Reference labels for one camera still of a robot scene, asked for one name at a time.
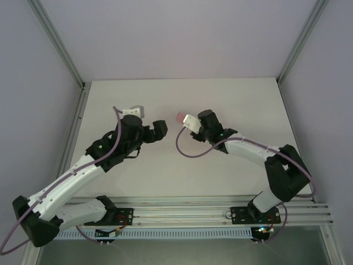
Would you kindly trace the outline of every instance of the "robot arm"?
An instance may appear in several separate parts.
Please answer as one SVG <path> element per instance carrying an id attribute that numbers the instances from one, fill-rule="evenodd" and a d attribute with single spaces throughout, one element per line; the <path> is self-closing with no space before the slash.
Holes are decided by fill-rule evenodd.
<path id="1" fill-rule="evenodd" d="M 269 187 L 248 204 L 248 213 L 253 220 L 280 203 L 289 202 L 309 183 L 309 179 L 295 165 L 280 156 L 283 154 L 289 157 L 307 171 L 296 149 L 291 145 L 263 148 L 264 146 L 247 140 L 236 130 L 224 129 L 211 110 L 201 112 L 197 118 L 179 114 L 177 120 L 191 130 L 193 139 L 208 141 L 216 150 L 244 157 L 266 169 Z"/>
<path id="2" fill-rule="evenodd" d="M 21 222 L 22 228 L 34 246 L 47 244 L 60 231 L 69 227 L 114 218 L 116 207 L 106 196 L 97 197 L 85 204 L 74 206 L 64 206 L 64 204 L 88 183 L 123 162 L 124 159 L 135 158 L 129 155 L 134 151 L 139 154 L 143 143 L 152 143 L 165 137 L 168 129 L 164 120 L 153 122 L 154 129 L 142 126 L 143 107 L 123 110 L 122 115 L 124 114 L 120 122 L 120 141 L 111 155 L 100 162 L 94 162 L 112 150 L 117 140 L 117 129 L 94 141 L 79 161 L 49 186 L 28 199 L 19 196 L 14 200 L 13 208 L 17 219 L 36 204 Z M 92 165 L 82 167 L 90 162 Z M 43 198 L 43 194 L 50 188 L 52 190 Z"/>

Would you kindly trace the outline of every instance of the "black mounting bracket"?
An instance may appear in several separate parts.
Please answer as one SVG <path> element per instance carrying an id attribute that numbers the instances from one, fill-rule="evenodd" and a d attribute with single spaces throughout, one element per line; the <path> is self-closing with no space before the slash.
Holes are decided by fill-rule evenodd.
<path id="1" fill-rule="evenodd" d="M 277 207 L 271 208 L 267 213 L 256 220 L 248 213 L 247 206 L 231 207 L 231 218 L 233 225 L 271 225 L 272 223 L 281 223 L 281 217 Z"/>
<path id="2" fill-rule="evenodd" d="M 85 226 L 131 226 L 133 221 L 133 208 L 116 208 L 113 218 L 101 219 L 98 222 L 87 222 Z"/>

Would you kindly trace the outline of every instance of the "metal frame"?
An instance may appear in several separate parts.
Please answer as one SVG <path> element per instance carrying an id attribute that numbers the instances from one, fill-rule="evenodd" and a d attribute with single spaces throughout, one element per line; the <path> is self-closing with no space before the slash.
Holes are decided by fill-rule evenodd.
<path id="1" fill-rule="evenodd" d="M 329 3 L 329 0 L 317 0 L 307 21 L 304 24 L 302 31 L 300 32 L 292 50 L 289 55 L 287 62 L 285 63 L 280 76 L 277 78 L 277 84 L 281 88 L 285 79 L 287 78 L 290 70 L 292 69 L 294 63 L 299 57 L 299 54 L 303 50 L 305 43 L 307 42 L 311 32 L 313 31 L 317 21 L 325 10 L 325 7 Z"/>
<path id="2" fill-rule="evenodd" d="M 252 227 L 233 225 L 225 217 L 232 206 L 247 206 L 254 196 L 215 197 L 114 197 L 110 198 L 119 208 L 134 208 L 134 228 L 176 227 Z M 67 205 L 86 203 L 89 198 L 72 198 Z M 286 203 L 287 226 L 330 226 L 332 216 L 327 204 L 308 199 L 294 199 Z M 279 208 L 282 219 L 284 210 Z"/>
<path id="3" fill-rule="evenodd" d="M 68 53 L 65 45 L 63 44 L 58 32 L 56 31 L 53 22 L 51 21 L 47 11 L 45 10 L 43 4 L 40 0 L 27 0 L 29 6 L 31 6 L 33 13 L 37 16 L 40 24 L 47 33 L 51 43 L 62 59 L 63 63 L 66 65 L 68 71 L 72 75 L 73 79 L 79 85 L 81 89 L 84 87 L 84 82 L 77 71 L 70 54 Z"/>
<path id="4" fill-rule="evenodd" d="M 294 65 L 299 53 L 303 49 L 319 17 L 328 4 L 329 0 L 317 0 L 312 9 L 309 18 L 297 38 L 290 56 L 284 65 L 280 76 L 277 79 L 279 88 L 281 88 L 292 66 Z M 85 105 L 87 103 L 90 83 L 84 83 L 77 71 L 72 58 L 65 48 L 59 34 L 57 33 L 49 15 L 40 0 L 27 0 L 39 22 L 47 33 L 56 51 L 62 61 L 68 68 L 70 74 L 80 87 L 79 95 L 76 101 L 76 107 L 72 114 L 69 132 L 66 136 L 65 144 L 62 150 L 62 158 L 57 169 L 57 175 L 60 176 L 69 168 L 75 143 L 81 125 L 81 120 Z M 159 197 L 159 198 L 111 198 L 112 201 L 120 207 L 135 208 L 135 218 L 132 229 L 171 227 L 215 227 L 222 229 L 225 227 L 246 227 L 246 225 L 234 226 L 225 218 L 225 211 L 230 206 L 244 206 L 253 197 L 249 196 L 229 196 L 229 197 Z M 86 202 L 88 198 L 74 198 L 68 204 L 77 204 Z M 288 207 L 287 226 L 320 226 L 323 235 L 323 241 L 328 251 L 328 256 L 332 264 L 347 264 L 343 249 L 337 238 L 333 221 L 326 204 L 314 203 L 307 199 L 297 199 L 286 204 Z M 36 264 L 40 255 L 40 248 L 35 248 L 29 243 L 25 246 L 21 265 Z"/>

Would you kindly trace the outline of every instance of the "white wall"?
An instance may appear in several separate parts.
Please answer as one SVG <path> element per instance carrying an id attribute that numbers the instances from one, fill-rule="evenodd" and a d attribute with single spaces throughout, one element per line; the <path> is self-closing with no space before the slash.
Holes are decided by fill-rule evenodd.
<path id="1" fill-rule="evenodd" d="M 2 241 L 15 222 L 13 199 L 54 178 L 78 88 L 26 1 L 0 2 L 0 36 Z M 19 228 L 8 247 L 25 239 Z M 18 264 L 22 251 L 0 264 Z"/>
<path id="2" fill-rule="evenodd" d="M 85 81 L 276 77 L 315 0 L 42 0 Z"/>
<path id="3" fill-rule="evenodd" d="M 352 1 L 330 1 L 282 90 L 299 149 L 353 264 L 352 13 Z"/>

